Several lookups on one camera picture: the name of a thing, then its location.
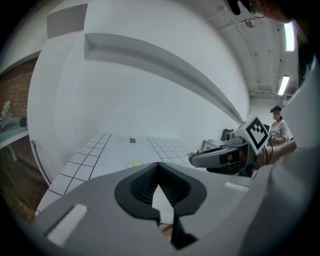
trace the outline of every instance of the white curved wall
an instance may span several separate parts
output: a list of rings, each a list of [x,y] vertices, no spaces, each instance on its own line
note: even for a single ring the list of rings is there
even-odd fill
[[[74,92],[76,141],[100,131],[177,137],[199,145],[238,124],[215,105],[153,73],[118,63],[86,61]]]
[[[219,32],[196,11],[169,0],[94,0],[84,32],[132,37],[173,53],[207,76],[247,119],[242,69]]]
[[[16,62],[24,58],[35,58],[46,43],[47,36],[47,15],[62,0],[47,1],[35,12],[24,17],[16,29],[7,39],[0,54],[0,74]]]

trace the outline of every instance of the person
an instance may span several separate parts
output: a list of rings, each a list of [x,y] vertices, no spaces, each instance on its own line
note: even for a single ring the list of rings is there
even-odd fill
[[[288,141],[288,125],[281,116],[282,108],[280,106],[275,106],[270,110],[270,113],[273,113],[273,118],[275,122],[272,124],[270,129],[270,135],[275,134],[275,138],[271,136],[268,143],[269,146],[279,146]]]

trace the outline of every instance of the white table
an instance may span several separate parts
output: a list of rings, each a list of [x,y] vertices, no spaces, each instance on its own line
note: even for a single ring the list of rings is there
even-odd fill
[[[197,149],[176,138],[128,136],[100,132],[95,134],[70,159],[44,194],[36,215],[80,184],[102,175],[153,162],[184,167],[190,164],[188,153]]]
[[[10,144],[27,136],[28,134],[28,127],[20,126],[20,118],[11,117],[0,132],[0,149],[8,146],[13,160],[16,162],[17,157]]]

